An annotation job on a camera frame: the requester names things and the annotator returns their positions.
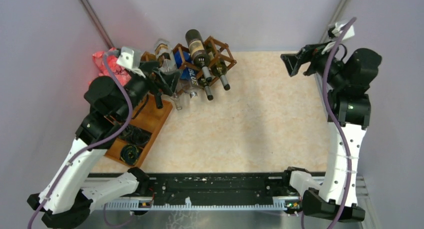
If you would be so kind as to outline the clear glass bottle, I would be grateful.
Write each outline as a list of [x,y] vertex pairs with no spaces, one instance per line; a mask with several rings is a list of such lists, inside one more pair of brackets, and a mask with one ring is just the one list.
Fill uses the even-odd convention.
[[170,99],[173,101],[173,104],[176,108],[177,111],[180,111],[183,106],[182,106],[182,101],[181,101],[181,97],[179,95],[179,91],[182,89],[182,86],[180,84],[177,84],[175,91],[173,92],[173,94],[170,96]]

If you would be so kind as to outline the dark green wine bottle front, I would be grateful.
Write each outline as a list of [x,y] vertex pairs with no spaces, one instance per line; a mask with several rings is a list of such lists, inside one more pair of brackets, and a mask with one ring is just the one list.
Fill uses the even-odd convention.
[[210,88],[210,83],[207,82],[206,78],[203,75],[199,77],[198,83],[203,88],[207,99],[209,101],[212,101],[214,99],[214,96],[213,96],[211,88]]

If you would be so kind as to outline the blue square glass bottle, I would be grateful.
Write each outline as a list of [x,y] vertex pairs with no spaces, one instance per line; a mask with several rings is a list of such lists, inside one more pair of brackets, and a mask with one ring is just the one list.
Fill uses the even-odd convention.
[[[192,63],[192,59],[188,52],[183,51],[184,60]],[[179,52],[174,54],[175,62],[178,68],[183,64],[182,56]],[[199,84],[195,82],[197,71],[189,67],[184,67],[180,76],[180,84],[184,93],[188,94],[190,99],[198,96]]]

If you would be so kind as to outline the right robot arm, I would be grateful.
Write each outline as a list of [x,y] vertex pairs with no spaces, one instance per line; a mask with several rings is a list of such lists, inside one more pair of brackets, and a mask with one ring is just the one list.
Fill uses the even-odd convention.
[[342,223],[361,222],[366,212],[358,205],[356,177],[359,153],[371,118],[367,94],[378,75],[382,57],[368,48],[356,49],[343,62],[331,61],[326,82],[331,131],[330,150],[322,183],[315,182],[303,168],[289,167],[281,188],[287,195],[297,192],[304,215]]

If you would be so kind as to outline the brown wooden wine rack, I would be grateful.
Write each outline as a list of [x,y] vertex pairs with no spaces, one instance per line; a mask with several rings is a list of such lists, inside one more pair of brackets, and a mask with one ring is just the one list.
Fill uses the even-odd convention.
[[231,86],[227,78],[228,71],[237,63],[232,56],[229,45],[212,36],[203,40],[197,30],[186,34],[187,46],[177,44],[171,48],[169,41],[160,38],[154,45],[154,53],[145,52],[143,63],[153,64],[149,79],[163,94],[172,94],[178,98],[186,93],[191,98],[203,90],[209,101],[214,96],[211,86],[220,81],[224,90]]

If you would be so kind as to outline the clear labelled liquor bottle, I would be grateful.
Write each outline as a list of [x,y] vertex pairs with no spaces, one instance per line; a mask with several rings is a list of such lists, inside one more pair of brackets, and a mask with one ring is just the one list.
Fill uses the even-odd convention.
[[159,38],[154,45],[154,54],[161,71],[173,72],[178,69],[169,41]]

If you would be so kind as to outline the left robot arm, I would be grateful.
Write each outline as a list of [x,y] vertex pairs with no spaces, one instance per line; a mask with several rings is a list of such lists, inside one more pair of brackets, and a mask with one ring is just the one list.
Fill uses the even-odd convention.
[[89,85],[84,98],[89,114],[76,130],[71,148],[60,169],[39,193],[27,203],[49,229],[74,229],[97,208],[121,196],[149,192],[149,176],[132,167],[103,185],[83,188],[83,182],[97,161],[112,147],[116,138],[130,124],[134,108],[148,93],[171,95],[181,71],[162,71],[157,61],[141,62],[141,74],[130,73],[122,85],[114,75],[99,76]]

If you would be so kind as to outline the dark green wine bottle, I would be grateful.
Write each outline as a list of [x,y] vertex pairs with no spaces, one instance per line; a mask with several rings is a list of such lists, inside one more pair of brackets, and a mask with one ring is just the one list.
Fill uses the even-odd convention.
[[[206,45],[206,51],[208,53],[210,61],[212,61],[215,58],[215,53],[213,51],[213,47],[210,44]],[[223,59],[219,59],[212,66],[210,66],[210,69],[212,74],[220,79],[224,90],[229,91],[231,89],[231,86],[226,77],[228,68],[226,66],[225,61]]]
[[212,101],[214,99],[214,96],[213,96],[211,88],[210,88],[210,83],[207,82],[206,78],[203,75],[199,77],[198,83],[203,88],[207,99],[209,101]]

